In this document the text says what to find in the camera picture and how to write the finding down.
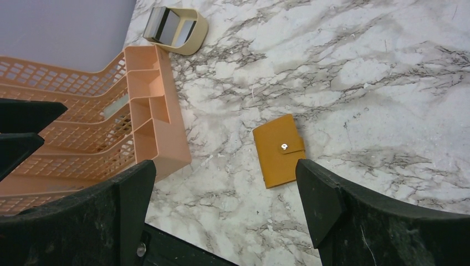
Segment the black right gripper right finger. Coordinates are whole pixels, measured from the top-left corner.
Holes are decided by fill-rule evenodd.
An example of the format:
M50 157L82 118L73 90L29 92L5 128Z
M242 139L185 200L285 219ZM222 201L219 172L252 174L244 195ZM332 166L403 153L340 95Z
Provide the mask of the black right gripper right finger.
M295 173L323 265L469 264L469 215L396 200L307 159Z

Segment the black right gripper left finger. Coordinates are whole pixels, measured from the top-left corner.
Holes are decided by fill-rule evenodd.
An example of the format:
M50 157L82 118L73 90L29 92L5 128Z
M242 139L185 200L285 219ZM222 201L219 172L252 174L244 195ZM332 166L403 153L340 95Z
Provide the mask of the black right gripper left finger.
M133 265L156 177L145 160L109 180L1 218L2 265Z

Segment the stack of grey cards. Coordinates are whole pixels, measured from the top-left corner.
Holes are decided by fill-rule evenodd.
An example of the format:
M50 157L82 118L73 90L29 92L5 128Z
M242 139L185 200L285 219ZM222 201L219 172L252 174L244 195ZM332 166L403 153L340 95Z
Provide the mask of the stack of grey cards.
M159 42L169 11L167 7L153 7L142 35L144 39Z

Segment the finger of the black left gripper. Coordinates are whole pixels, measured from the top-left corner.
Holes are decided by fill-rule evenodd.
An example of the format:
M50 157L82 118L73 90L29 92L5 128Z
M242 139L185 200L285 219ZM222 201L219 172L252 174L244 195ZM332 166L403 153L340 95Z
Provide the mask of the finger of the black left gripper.
M1 181L43 144L36 133L1 134Z
M40 133L67 111L55 101L31 101L1 98L1 133Z

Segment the yellow leather card holder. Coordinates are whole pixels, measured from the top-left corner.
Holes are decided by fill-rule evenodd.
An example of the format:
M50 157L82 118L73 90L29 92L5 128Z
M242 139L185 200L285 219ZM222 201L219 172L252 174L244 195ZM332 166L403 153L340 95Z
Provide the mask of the yellow leather card holder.
M298 160L305 159L305 145L292 114L286 114L253 130L260 169L266 188L296 180Z

